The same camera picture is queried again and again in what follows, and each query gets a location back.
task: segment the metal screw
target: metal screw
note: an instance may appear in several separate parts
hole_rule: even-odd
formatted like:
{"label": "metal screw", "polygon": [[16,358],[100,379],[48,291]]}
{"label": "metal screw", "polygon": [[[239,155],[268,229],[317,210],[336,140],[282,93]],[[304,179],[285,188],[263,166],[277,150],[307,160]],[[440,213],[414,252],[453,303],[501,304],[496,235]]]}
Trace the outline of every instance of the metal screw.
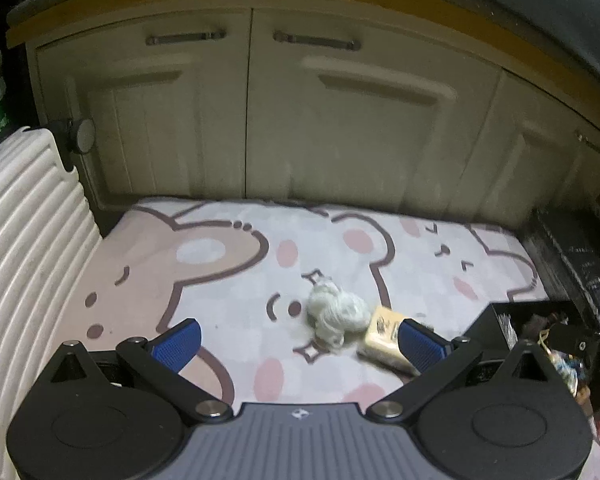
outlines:
{"label": "metal screw", "polygon": [[196,411],[203,416],[214,418],[226,412],[229,408],[222,400],[203,400],[196,405]]}
{"label": "metal screw", "polygon": [[371,411],[382,418],[394,418],[402,413],[402,405],[394,400],[381,400],[371,407]]}
{"label": "metal screw", "polygon": [[127,341],[129,341],[130,343],[140,343],[140,344],[144,344],[146,343],[146,338],[145,337],[141,337],[138,335],[135,335],[133,337],[129,337],[127,338]]}

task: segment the white logo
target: white logo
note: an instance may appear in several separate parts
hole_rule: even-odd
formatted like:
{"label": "white logo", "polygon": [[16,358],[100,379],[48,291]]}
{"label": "white logo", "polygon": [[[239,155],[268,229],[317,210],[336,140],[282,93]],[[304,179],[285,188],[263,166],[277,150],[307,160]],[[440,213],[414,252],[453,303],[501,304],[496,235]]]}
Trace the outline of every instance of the white logo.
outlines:
{"label": "white logo", "polygon": [[311,413],[309,413],[304,408],[298,408],[296,410],[293,410],[291,412],[291,415],[297,418],[298,420],[303,420],[304,418],[307,418],[309,415],[311,415]]}

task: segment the cartoon print mat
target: cartoon print mat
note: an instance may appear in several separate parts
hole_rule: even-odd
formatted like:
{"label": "cartoon print mat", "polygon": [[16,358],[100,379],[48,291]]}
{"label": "cartoon print mat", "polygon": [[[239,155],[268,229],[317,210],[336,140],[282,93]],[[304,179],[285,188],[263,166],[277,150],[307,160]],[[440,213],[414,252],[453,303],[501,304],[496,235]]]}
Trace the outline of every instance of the cartoon print mat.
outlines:
{"label": "cartoon print mat", "polygon": [[112,349],[187,317],[202,345],[182,375],[238,410],[245,401],[369,404],[405,377],[312,344],[303,303],[331,276],[371,304],[464,332],[491,301],[546,298],[522,245],[499,228],[340,206],[144,200],[105,238],[55,345]]}

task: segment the metal handle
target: metal handle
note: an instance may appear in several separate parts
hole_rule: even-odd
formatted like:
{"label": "metal handle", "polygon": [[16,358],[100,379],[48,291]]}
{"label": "metal handle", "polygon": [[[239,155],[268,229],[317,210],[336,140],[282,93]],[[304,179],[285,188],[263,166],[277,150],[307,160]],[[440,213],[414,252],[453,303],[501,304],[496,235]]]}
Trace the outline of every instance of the metal handle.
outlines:
{"label": "metal handle", "polygon": [[222,40],[226,36],[226,30],[219,29],[213,32],[192,32],[189,34],[171,34],[170,36],[149,36],[145,43],[147,46],[184,43],[185,41],[208,41]]}
{"label": "metal handle", "polygon": [[328,48],[337,48],[339,50],[350,50],[356,52],[362,48],[362,44],[357,40],[342,41],[332,40],[331,38],[318,38],[317,36],[299,36],[297,34],[287,34],[277,30],[273,33],[273,39],[279,43],[296,43],[313,46],[326,46]]}
{"label": "metal handle", "polygon": [[582,142],[584,145],[589,146],[594,152],[600,153],[600,146],[591,142],[583,134],[578,134],[578,142]]}

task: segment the cabinet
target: cabinet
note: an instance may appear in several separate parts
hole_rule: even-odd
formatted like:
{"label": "cabinet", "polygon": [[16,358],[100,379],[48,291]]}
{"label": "cabinet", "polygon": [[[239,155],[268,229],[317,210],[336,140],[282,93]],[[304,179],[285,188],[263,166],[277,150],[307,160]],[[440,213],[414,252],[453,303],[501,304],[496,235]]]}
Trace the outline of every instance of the cabinet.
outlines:
{"label": "cabinet", "polygon": [[498,68],[390,28],[255,10],[248,196],[442,214]]}
{"label": "cabinet", "polygon": [[517,227],[536,205],[577,206],[600,192],[600,131],[503,72],[448,213]]}
{"label": "cabinet", "polygon": [[243,195],[250,19],[165,14],[38,50],[47,119],[95,123],[83,163],[99,207],[125,195]]}

